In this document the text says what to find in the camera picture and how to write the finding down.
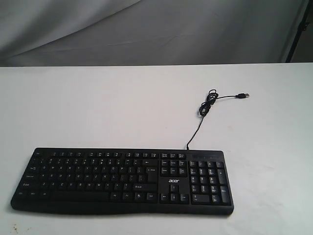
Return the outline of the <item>black stand pole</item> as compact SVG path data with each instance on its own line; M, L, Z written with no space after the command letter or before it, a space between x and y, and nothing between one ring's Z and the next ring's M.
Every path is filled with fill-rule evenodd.
M307 20L307 17L309 15L309 12L310 12L310 9L311 9L312 5L313 5L313 1L312 0L309 0L308 3L306 4L305 11L302 14L302 18L301 18L300 23L298 24L294 40L292 42L292 45L291 45L290 50L288 52L288 55L286 57L286 60L285 60L286 63L290 63L291 62L292 57L294 55L294 52L296 50L296 47L298 45L298 42L300 40L301 34L302 34L303 31L306 31L307 26L309 25L309 23L306 20Z

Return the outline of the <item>black acer keyboard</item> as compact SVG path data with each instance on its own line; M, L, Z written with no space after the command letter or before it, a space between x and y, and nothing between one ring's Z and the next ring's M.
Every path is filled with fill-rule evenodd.
M221 151L36 148L11 199L18 211L230 215Z

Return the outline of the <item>grey backdrop cloth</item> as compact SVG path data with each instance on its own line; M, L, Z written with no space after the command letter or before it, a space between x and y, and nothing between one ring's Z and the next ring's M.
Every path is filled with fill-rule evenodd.
M3 0L0 64L281 63L306 0Z

